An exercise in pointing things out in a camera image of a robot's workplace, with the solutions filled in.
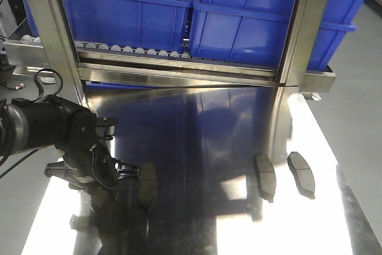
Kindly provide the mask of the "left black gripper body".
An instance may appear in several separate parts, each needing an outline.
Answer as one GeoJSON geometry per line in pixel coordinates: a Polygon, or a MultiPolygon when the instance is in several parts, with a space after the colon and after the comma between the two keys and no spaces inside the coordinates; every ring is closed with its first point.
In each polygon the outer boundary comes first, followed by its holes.
{"type": "Polygon", "coordinates": [[[104,142],[96,133],[96,116],[75,116],[63,141],[56,144],[63,160],[80,183],[114,189],[117,172],[104,142]]]}

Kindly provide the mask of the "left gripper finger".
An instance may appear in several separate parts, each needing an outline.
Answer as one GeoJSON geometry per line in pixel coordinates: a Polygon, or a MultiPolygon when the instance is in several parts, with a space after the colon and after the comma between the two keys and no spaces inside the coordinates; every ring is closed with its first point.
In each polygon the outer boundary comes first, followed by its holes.
{"type": "Polygon", "coordinates": [[[131,165],[123,161],[116,161],[115,164],[118,179],[137,178],[139,166],[131,165]]]}
{"type": "Polygon", "coordinates": [[[64,161],[49,163],[44,169],[44,174],[47,177],[58,177],[59,179],[66,179],[70,176],[70,168],[64,161]]]}

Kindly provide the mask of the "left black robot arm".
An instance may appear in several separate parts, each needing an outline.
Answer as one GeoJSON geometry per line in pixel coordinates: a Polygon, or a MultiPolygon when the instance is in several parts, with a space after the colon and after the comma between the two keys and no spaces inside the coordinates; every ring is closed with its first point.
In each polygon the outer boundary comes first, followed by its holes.
{"type": "Polygon", "coordinates": [[[54,146],[60,161],[45,167],[70,187],[87,192],[114,189],[119,180],[137,177],[139,168],[113,158],[106,145],[113,139],[115,118],[99,118],[88,108],[49,95],[40,102],[1,100],[1,163],[17,153],[33,155],[54,146]]]}

